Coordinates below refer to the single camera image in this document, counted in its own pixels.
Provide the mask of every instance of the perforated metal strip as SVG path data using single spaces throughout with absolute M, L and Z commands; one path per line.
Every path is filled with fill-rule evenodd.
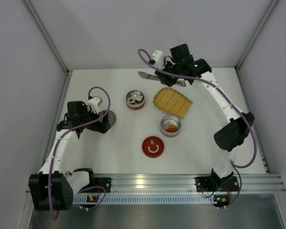
M 90 205 L 95 203 L 87 202 L 85 195 L 75 195 L 74 205 Z M 214 199 L 205 198 L 201 195 L 112 195 L 106 196 L 103 205 L 115 205 L 115 204 L 213 204 Z

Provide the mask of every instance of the white tabletop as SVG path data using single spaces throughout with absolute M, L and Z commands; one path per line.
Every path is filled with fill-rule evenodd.
M 168 138 L 159 129 L 160 120 L 167 114 L 153 105 L 156 93 L 164 87 L 160 82 L 141 79 L 137 72 L 153 73 L 150 69 L 98 69 L 74 70 L 64 108 L 68 101 L 88 100 L 91 87 L 100 86 L 110 95 L 110 110 L 117 116 L 117 122 L 107 133 L 100 134 L 84 130 L 69 159 L 70 171 L 80 167 L 90 167 L 95 173 L 115 174 L 209 174 L 220 152 L 213 135 L 221 129 L 209 105 L 191 86 L 173 88 L 193 101 L 182 120 L 178 136 Z M 234 104 L 247 112 L 245 101 L 233 68 L 215 68 L 214 75 Z M 146 103 L 140 110 L 126 106 L 125 96 L 131 90 L 144 93 Z M 103 98 L 102 110 L 107 108 L 106 95 L 95 90 L 91 95 Z M 149 158 L 142 151 L 142 142 L 149 136 L 160 137 L 165 145 L 163 154 Z M 232 151 L 236 154 L 235 164 L 248 163 L 253 154 L 251 136 L 244 144 Z M 255 162 L 242 174 L 263 174 L 264 165 L 258 152 Z

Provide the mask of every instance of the metal tin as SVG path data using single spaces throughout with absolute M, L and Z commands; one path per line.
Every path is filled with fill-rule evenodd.
M 106 110 L 101 111 L 100 112 L 100 116 L 103 115 L 106 112 Z M 108 112 L 108 122 L 110 124 L 111 127 L 114 126 L 114 124 L 116 123 L 116 115 L 113 111 L 109 110 Z
M 132 110 L 139 110 L 145 105 L 145 96 L 143 92 L 133 90 L 126 95 L 126 104 Z
M 142 150 L 146 156 L 157 158 L 161 156 L 164 151 L 164 143 L 160 138 L 151 136 L 143 141 Z
M 173 133 L 167 132 L 166 129 L 168 129 L 170 125 L 176 126 L 178 130 Z M 165 116 L 160 122 L 161 133 L 167 137 L 177 136 L 180 133 L 180 129 L 181 129 L 181 120 L 174 115 Z

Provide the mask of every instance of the red lid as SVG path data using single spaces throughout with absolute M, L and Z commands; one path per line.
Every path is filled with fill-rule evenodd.
M 142 150 L 146 156 L 156 158 L 163 153 L 164 143 L 160 138 L 151 136 L 143 141 Z

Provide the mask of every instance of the gray panel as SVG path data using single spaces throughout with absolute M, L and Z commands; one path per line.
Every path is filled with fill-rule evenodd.
M 51 221 L 49 212 L 35 212 L 30 229 L 282 229 L 272 196 L 243 195 L 227 210 L 212 205 L 123 205 L 96 210 L 72 209 Z
M 281 1 L 240 69 L 270 170 L 286 187 L 286 0 Z
M 133 68 L 188 43 L 195 59 L 235 66 L 270 0 L 32 0 L 69 68 Z
M 16 225 L 28 178 L 41 164 L 63 80 L 22 2 L 0 0 L 0 229 Z

